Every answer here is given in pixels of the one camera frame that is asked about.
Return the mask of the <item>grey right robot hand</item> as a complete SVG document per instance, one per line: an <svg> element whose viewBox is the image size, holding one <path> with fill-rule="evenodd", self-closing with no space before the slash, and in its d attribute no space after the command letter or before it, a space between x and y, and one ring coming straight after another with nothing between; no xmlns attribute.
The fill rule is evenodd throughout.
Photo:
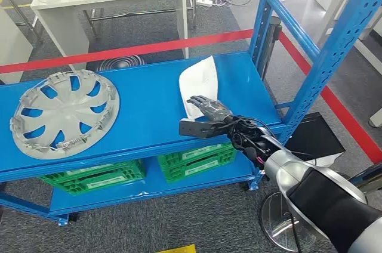
<svg viewBox="0 0 382 253"><path fill-rule="evenodd" d="M219 100L194 95L191 96L187 102L199 109L208 118L208 121L180 120L179 122L179 135L197 138L227 135L230 128L229 124L233 121L233 113Z"/></svg>

